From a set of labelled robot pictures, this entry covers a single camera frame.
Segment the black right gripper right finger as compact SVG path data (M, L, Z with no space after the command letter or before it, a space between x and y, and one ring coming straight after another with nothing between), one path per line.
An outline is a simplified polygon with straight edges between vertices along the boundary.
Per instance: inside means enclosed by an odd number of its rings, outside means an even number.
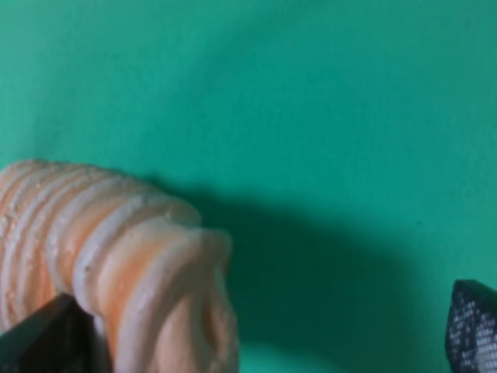
M496 373L496 290L475 280L454 282L445 351L452 372Z

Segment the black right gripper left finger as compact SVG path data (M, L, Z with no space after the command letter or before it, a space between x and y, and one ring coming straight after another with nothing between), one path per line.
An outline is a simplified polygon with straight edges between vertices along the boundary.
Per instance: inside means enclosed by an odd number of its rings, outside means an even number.
M110 372L109 353L90 314L58 295L1 335L2 372Z

